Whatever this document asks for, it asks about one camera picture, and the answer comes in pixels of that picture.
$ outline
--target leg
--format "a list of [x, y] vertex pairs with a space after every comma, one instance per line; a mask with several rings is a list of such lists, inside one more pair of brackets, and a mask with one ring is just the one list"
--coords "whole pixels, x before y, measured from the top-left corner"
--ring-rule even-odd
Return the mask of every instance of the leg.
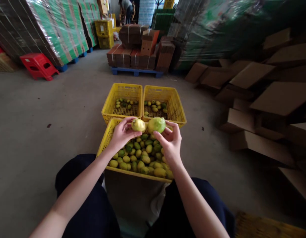
[[[95, 154], [77, 155], [62, 167], [56, 176], [57, 197], [94, 161], [95, 157]], [[106, 191], [101, 186], [103, 179], [104, 174], [101, 175], [86, 201], [68, 223], [63, 238], [120, 238], [116, 215]]]
[[[192, 180], [226, 228], [229, 236], [234, 237], [234, 216], [221, 201], [216, 190], [205, 180], [199, 178], [192, 178]], [[166, 188], [166, 196], [160, 216], [145, 237], [195, 237], [175, 181]]]

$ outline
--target yellow crate stack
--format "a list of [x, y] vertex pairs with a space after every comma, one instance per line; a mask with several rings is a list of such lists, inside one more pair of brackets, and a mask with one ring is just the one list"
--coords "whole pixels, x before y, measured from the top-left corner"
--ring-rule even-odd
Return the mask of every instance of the yellow crate stack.
[[[138, 101], [138, 105], [133, 104], [132, 109], [128, 110], [126, 107], [115, 107], [116, 99], [130, 99], [131, 101]], [[109, 92], [109, 95], [104, 103], [102, 109], [102, 116], [106, 122], [109, 123], [113, 117], [124, 119], [125, 117], [142, 117], [143, 108], [143, 87], [137, 84], [121, 84], [115, 83]]]
[[175, 0], [164, 0], [164, 7], [163, 9], [173, 8]]
[[112, 20], [96, 20], [95, 26], [100, 48], [111, 49], [114, 45]]
[[[153, 112], [150, 106], [145, 106], [143, 103], [143, 121], [148, 122], [154, 117], [164, 117], [165, 120], [177, 123], [179, 128], [186, 124], [187, 120], [184, 109], [175, 88], [146, 85], [144, 87], [143, 102], [152, 100], [166, 103], [168, 112], [167, 114], [163, 113], [162, 110]], [[144, 115], [145, 111], [149, 112], [149, 116]]]
[[[109, 121], [107, 129], [106, 129], [106, 131], [104, 133], [104, 136], [102, 138], [102, 141], [101, 141], [101, 144], [100, 144], [97, 156], [99, 156], [102, 153], [102, 151], [109, 145], [109, 143], [110, 143], [110, 141], [112, 139], [112, 136], [113, 136], [114, 128], [122, 120], [123, 119], [121, 119], [121, 118], [112, 118]], [[166, 179], [166, 178], [158, 178], [158, 177], [155, 177], [155, 176], [144, 175], [144, 174], [135, 173], [135, 172], [127, 171], [127, 170], [122, 170], [122, 169], [119, 169], [119, 168], [113, 168], [113, 167], [110, 167], [110, 166], [107, 166], [106, 169], [107, 170], [113, 170], [113, 171], [116, 171], [116, 172], [119, 172], [119, 173], [123, 173], [123, 174], [128, 174], [128, 175], [133, 175], [133, 176], [141, 177], [141, 178], [156, 180], [156, 181], [164, 182], [164, 183], [171, 183], [172, 182], [171, 180]]]

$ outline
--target open cardboard box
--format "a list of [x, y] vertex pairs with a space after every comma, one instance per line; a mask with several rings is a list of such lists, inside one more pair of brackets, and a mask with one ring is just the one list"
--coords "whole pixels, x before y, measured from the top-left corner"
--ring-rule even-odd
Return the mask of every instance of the open cardboard box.
[[260, 113], [255, 117], [255, 133], [270, 140], [285, 137], [285, 118], [269, 113]]
[[290, 167], [295, 166], [295, 162], [286, 146], [251, 132], [241, 131], [230, 135], [229, 144], [232, 151], [250, 149]]
[[228, 112], [221, 115], [219, 129], [229, 134], [243, 130], [254, 133], [254, 116], [230, 108]]

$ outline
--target plastic wrap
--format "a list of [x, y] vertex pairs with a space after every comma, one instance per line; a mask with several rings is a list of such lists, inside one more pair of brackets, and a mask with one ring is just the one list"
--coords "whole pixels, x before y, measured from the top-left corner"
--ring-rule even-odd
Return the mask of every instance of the plastic wrap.
[[98, 44], [94, 21], [101, 20], [97, 0], [78, 0], [78, 3], [88, 46], [94, 47]]
[[0, 46], [17, 62], [43, 53], [63, 66], [87, 51], [80, 9], [74, 0], [0, 0]]
[[287, 28], [306, 0], [180, 0], [168, 36], [180, 48], [175, 69], [230, 57]]

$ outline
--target red plastic stool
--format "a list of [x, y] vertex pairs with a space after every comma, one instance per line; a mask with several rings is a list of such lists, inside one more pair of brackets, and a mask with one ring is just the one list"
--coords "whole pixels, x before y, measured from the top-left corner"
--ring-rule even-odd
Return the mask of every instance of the red plastic stool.
[[59, 71], [56, 70], [43, 53], [30, 53], [20, 58], [35, 80], [39, 77], [45, 78], [47, 81], [52, 81], [53, 78], [51, 76], [54, 73], [59, 74]]

